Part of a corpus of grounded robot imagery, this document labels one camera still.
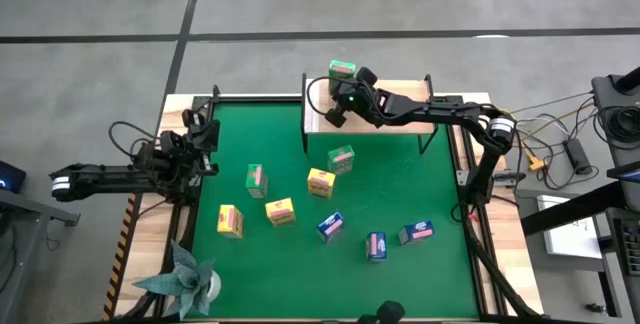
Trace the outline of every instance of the green box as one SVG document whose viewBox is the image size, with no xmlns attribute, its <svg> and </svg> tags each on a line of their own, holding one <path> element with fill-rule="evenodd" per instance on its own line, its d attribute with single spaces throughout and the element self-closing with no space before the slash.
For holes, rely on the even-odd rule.
<svg viewBox="0 0 640 324">
<path fill-rule="evenodd" d="M 329 171 L 338 175 L 346 173 L 353 168 L 353 159 L 355 159 L 356 153 L 351 148 L 351 145 L 345 145 L 329 151 L 328 156 Z"/>
<path fill-rule="evenodd" d="M 329 63 L 329 76 L 333 78 L 349 79 L 356 74 L 356 65 L 354 63 L 341 62 L 332 60 Z M 338 82 L 329 79 L 329 95 L 333 95 L 334 89 L 338 86 Z"/>
<path fill-rule="evenodd" d="M 262 169 L 262 164 L 249 164 L 245 186 L 252 197 L 263 199 L 267 197 L 269 179 Z"/>
</svg>

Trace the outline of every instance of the power adapter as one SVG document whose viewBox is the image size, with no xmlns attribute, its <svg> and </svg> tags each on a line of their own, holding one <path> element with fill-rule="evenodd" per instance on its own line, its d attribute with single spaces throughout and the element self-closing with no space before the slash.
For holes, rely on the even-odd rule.
<svg viewBox="0 0 640 324">
<path fill-rule="evenodd" d="M 570 139 L 562 142 L 562 145 L 564 145 L 564 149 L 567 152 L 569 161 L 571 162 L 576 174 L 584 175 L 591 174 L 593 172 L 591 163 L 589 163 L 589 158 L 587 158 L 587 154 L 584 152 L 584 149 L 582 149 L 580 140 L 577 138 Z"/>
</svg>

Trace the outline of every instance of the plant pot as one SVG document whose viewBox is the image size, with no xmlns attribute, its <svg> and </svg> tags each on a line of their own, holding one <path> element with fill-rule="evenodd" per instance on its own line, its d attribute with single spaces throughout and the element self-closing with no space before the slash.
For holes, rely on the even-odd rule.
<svg viewBox="0 0 640 324">
<path fill-rule="evenodd" d="M 214 301 L 218 297 L 218 294 L 220 294 L 221 284 L 220 276 L 214 271 L 211 276 L 211 281 L 209 282 L 209 290 L 207 290 L 207 300 L 209 303 Z"/>
</svg>

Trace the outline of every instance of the blue box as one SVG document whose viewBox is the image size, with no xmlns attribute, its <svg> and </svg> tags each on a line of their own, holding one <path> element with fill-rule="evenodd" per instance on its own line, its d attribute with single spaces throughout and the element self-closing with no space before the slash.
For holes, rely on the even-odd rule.
<svg viewBox="0 0 640 324">
<path fill-rule="evenodd" d="M 427 220 L 403 226 L 398 233 L 398 237 L 400 238 L 400 245 L 405 245 L 418 240 L 424 240 L 435 233 L 436 231 L 433 229 L 431 220 Z"/>
<path fill-rule="evenodd" d="M 384 232 L 371 232 L 367 235 L 367 260 L 379 263 L 387 259 L 387 236 Z"/>
<path fill-rule="evenodd" d="M 342 227 L 344 227 L 342 214 L 335 212 L 322 223 L 318 224 L 318 233 L 320 234 L 320 237 L 322 237 L 322 240 L 327 243 L 342 229 Z"/>
</svg>

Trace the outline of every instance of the small box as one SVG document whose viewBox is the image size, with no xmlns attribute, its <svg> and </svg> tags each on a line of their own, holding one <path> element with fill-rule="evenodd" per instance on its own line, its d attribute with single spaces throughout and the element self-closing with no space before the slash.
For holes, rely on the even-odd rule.
<svg viewBox="0 0 640 324">
<path fill-rule="evenodd" d="M 329 63 L 329 76 L 332 78 L 349 79 L 356 74 L 356 65 L 354 63 L 341 62 L 332 60 Z M 333 96 L 334 90 L 338 87 L 338 81 L 329 79 L 329 95 Z"/>
<path fill-rule="evenodd" d="M 246 187 L 252 197 L 263 199 L 267 197 L 269 179 L 264 173 L 261 164 L 249 164 Z"/>
<path fill-rule="evenodd" d="M 379 263 L 387 259 L 387 236 L 384 232 L 371 232 L 367 235 L 367 260 Z"/>
<path fill-rule="evenodd" d="M 309 177 L 307 177 L 309 192 L 325 198 L 331 198 L 333 182 L 335 180 L 335 174 L 311 168 Z"/>
<path fill-rule="evenodd" d="M 267 203 L 264 207 L 267 210 L 267 218 L 269 218 L 269 221 L 271 221 L 273 225 L 280 225 L 296 220 L 291 198 Z"/>
<path fill-rule="evenodd" d="M 318 224 L 318 233 L 325 243 L 328 243 L 334 235 L 344 227 L 344 220 L 342 214 L 335 212 L 331 214 L 322 223 Z"/>
<path fill-rule="evenodd" d="M 413 243 L 417 240 L 426 239 L 435 234 L 433 224 L 431 220 L 422 221 L 416 224 L 405 225 L 400 229 L 398 237 L 400 238 L 400 245 L 407 243 Z"/>
<path fill-rule="evenodd" d="M 227 238 L 241 239 L 244 230 L 244 215 L 233 205 L 220 205 L 218 233 Z"/>
<path fill-rule="evenodd" d="M 353 168 L 353 159 L 356 153 L 351 145 L 346 145 L 338 149 L 331 150 L 329 156 L 329 171 L 335 175 L 346 173 Z"/>
</svg>

